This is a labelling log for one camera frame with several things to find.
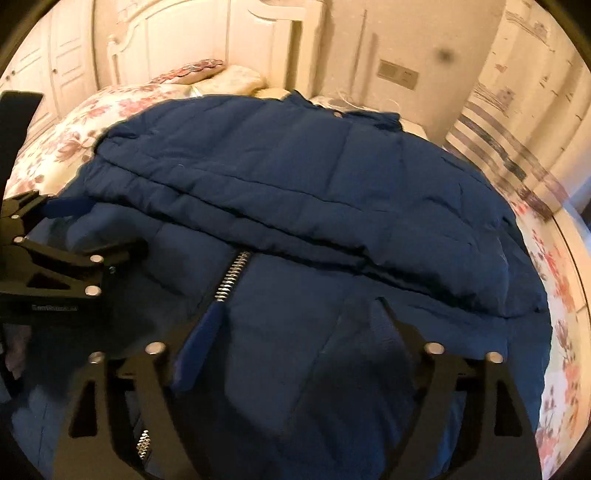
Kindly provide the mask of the navy blue puffer jacket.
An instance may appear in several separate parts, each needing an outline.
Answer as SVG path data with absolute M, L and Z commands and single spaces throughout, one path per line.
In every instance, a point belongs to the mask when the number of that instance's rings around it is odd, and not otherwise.
M 389 113 L 300 94 L 160 103 L 103 133 L 39 244 L 132 240 L 99 310 L 34 325 L 3 408 L 2 477 L 53 474 L 75 377 L 226 305 L 193 387 L 173 400 L 199 479 L 382 479 L 415 408 L 410 354 L 380 302 L 428 342 L 499 353 L 538 424 L 552 327 L 515 215 L 473 166 Z M 123 432 L 163 479 L 124 386 Z

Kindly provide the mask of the floral pink quilt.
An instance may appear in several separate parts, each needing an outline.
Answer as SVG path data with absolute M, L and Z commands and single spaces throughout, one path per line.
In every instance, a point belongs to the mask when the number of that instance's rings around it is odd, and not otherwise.
M 4 196 L 31 190 L 49 195 L 61 192 L 79 168 L 93 158 L 94 145 L 104 131 L 157 103 L 187 98 L 190 90 L 190 86 L 180 84 L 102 89 L 21 149 Z

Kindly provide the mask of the white wardrobe doors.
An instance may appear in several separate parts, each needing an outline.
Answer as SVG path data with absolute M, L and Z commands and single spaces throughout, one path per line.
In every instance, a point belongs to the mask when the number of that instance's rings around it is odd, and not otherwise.
M 58 2 L 29 32 L 1 75 L 1 90 L 43 95 L 27 131 L 39 137 L 97 92 L 93 0 Z

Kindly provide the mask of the embroidered decorative pillow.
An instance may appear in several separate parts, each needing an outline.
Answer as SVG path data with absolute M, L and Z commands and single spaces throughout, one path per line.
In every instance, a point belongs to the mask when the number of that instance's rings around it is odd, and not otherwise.
M 150 84 L 180 84 L 191 85 L 202 80 L 214 77 L 226 68 L 225 63 L 219 59 L 203 59 L 188 63 L 158 75 L 150 80 Z

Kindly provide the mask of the yellow pillow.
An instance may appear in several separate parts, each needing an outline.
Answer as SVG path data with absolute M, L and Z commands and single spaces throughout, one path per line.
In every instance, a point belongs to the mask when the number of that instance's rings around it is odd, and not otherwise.
M 289 94 L 284 88 L 267 85 L 266 78 L 256 70 L 239 65 L 230 65 L 221 73 L 192 84 L 190 90 L 191 97 L 238 95 L 281 100 Z

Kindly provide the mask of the cream wooden headboard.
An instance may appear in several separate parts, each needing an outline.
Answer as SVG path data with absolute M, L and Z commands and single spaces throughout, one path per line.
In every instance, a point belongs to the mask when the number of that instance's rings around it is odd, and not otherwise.
M 248 67 L 270 88 L 310 97 L 325 20 L 322 1 L 170 0 L 118 3 L 126 27 L 109 37 L 115 85 L 146 83 L 187 63 L 211 58 Z

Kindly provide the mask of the white bedside table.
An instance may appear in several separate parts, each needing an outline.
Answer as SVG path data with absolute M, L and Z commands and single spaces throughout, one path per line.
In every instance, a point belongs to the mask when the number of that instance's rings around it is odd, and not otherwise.
M 349 100 L 344 100 L 342 98 L 332 98 L 322 95 L 312 97 L 311 103 L 317 106 L 322 106 L 329 110 L 338 111 L 342 114 L 351 112 L 380 113 L 380 110 L 376 110 L 365 106 L 356 106 Z M 405 119 L 402 115 L 400 115 L 400 123 L 405 132 L 419 136 L 424 140 L 428 140 L 428 135 L 421 125 Z

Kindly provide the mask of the patterned cream curtain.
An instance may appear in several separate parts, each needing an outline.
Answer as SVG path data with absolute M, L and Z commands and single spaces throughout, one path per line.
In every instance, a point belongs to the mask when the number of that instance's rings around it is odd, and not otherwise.
M 565 31 L 537 2 L 508 1 L 444 147 L 547 219 L 572 197 L 566 168 L 589 112 L 590 70 Z

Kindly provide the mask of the grey wall socket panel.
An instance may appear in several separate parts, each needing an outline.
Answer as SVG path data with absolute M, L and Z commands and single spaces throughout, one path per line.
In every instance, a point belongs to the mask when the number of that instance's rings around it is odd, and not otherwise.
M 415 90 L 419 80 L 419 73 L 415 70 L 381 59 L 378 65 L 377 77 L 409 90 Z

